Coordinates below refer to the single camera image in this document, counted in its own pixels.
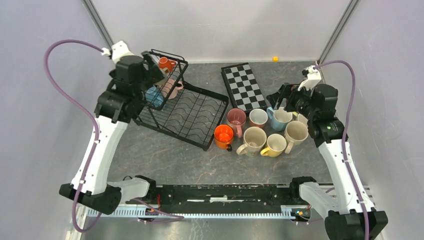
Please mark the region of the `orange cup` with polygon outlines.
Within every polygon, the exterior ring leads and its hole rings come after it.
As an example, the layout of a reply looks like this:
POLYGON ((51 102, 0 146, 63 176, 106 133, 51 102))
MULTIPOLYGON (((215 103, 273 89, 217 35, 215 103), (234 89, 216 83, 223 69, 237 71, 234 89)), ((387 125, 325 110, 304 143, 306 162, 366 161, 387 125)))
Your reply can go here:
POLYGON ((225 149, 228 152, 233 150, 232 142, 234 139, 234 131, 227 124, 220 124, 214 130, 214 142, 218 148, 225 149))

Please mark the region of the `yellow cup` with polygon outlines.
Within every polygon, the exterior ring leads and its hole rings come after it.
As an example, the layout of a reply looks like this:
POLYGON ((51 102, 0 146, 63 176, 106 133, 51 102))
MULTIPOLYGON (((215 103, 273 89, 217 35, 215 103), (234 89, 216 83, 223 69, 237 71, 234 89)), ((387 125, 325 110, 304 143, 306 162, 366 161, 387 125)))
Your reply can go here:
POLYGON ((266 146, 260 151, 261 156, 275 158, 279 156, 287 147, 284 136, 278 133, 271 134, 266 140, 266 146))

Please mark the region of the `tan tall cup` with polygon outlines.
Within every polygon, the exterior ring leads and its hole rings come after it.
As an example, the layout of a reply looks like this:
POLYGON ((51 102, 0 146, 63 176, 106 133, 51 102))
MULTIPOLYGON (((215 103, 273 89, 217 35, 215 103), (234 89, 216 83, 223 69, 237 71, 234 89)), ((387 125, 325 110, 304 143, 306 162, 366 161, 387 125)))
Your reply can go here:
POLYGON ((287 124, 283 136, 287 143, 284 152, 289 154, 293 147, 300 145, 308 138, 308 127, 300 121, 291 121, 287 124))

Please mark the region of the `pink floral mug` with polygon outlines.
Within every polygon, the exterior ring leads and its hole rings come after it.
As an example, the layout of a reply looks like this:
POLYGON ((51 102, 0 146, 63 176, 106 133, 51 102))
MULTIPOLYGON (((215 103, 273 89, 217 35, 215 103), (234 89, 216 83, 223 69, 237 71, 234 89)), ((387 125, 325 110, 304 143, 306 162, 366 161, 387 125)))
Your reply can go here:
POLYGON ((226 115, 227 124, 238 138, 243 136, 243 127, 247 120, 246 113, 240 108, 232 108, 226 115))

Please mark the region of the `cream mug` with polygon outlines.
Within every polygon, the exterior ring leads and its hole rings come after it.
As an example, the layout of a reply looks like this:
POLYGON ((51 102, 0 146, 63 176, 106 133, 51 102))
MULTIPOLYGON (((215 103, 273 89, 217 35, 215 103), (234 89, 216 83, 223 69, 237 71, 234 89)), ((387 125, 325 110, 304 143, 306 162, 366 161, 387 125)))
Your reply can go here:
POLYGON ((253 157, 257 155, 267 141, 267 134, 262 128, 252 126, 243 134, 243 144, 236 150, 238 155, 253 157))

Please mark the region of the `blue cup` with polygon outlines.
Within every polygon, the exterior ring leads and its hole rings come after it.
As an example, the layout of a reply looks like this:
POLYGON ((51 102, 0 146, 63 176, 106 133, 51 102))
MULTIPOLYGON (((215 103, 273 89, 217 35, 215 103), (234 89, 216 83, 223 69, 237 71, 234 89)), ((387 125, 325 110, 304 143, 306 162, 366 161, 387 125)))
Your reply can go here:
POLYGON ((145 100, 150 107, 159 108, 164 103, 164 97, 157 86, 152 86, 145 91, 145 100))

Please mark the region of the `salmon pink mug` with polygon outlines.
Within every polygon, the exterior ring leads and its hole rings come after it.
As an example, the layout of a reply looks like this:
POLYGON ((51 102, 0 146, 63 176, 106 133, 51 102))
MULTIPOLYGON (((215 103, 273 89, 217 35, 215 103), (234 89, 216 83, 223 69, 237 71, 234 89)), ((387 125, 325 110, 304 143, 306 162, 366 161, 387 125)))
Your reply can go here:
POLYGON ((268 114, 265 110, 256 108, 249 113, 249 125, 263 129, 268 121, 268 114))

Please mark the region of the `yellow mug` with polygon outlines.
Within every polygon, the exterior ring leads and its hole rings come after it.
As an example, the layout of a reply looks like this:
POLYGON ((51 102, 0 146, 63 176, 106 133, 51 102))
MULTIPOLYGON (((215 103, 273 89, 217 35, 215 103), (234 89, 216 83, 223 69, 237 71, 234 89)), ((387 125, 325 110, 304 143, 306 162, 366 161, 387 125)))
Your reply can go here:
POLYGON ((303 123, 305 126, 308 125, 308 121, 309 120, 305 116, 303 116, 301 113, 299 113, 299 112, 292 112, 292 114, 293 114, 293 119, 295 121, 299 121, 299 122, 303 123))

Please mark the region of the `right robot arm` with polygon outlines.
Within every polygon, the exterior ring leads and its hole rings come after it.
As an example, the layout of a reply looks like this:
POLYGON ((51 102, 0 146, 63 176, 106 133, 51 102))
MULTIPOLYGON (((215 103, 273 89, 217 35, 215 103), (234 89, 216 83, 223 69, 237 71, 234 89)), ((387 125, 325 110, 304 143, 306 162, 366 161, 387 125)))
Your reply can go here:
POLYGON ((298 112, 308 119, 308 134, 326 162, 336 197, 332 198, 315 181, 305 177, 292 180, 289 199, 306 201, 324 220, 331 240, 374 240, 388 224, 385 211, 376 210, 356 171, 346 133, 347 125, 336 116, 338 90, 328 84, 307 89, 284 83, 276 93, 266 96, 271 107, 285 101, 287 112, 298 112))

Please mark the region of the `light blue mug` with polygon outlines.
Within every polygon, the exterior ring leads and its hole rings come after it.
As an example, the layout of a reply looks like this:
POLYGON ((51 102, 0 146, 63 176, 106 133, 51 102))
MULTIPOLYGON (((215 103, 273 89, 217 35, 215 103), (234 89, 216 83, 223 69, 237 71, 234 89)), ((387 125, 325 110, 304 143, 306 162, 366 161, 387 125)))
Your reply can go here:
POLYGON ((271 128, 277 132, 284 131, 287 124, 293 120, 293 113, 287 112, 283 107, 279 107, 277 110, 268 107, 266 113, 270 119, 271 128))

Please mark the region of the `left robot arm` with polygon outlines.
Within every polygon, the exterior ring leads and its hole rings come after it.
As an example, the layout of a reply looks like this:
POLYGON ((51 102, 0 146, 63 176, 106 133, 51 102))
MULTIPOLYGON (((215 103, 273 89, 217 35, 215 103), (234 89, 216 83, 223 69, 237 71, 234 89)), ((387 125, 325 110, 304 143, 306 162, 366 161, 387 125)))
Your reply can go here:
POLYGON ((108 182, 107 178, 123 133, 129 123, 138 118, 147 102, 147 89, 165 79, 149 51, 121 57, 109 75, 111 81, 98 97, 94 110, 99 130, 94 130, 90 137, 96 146, 93 156, 89 158, 92 147, 88 146, 77 174, 59 189, 61 196, 73 200, 84 175, 77 195, 78 203, 105 215, 134 198, 145 204, 151 204, 157 198, 157 190, 150 186, 152 180, 149 178, 135 176, 129 181, 118 182, 108 182))

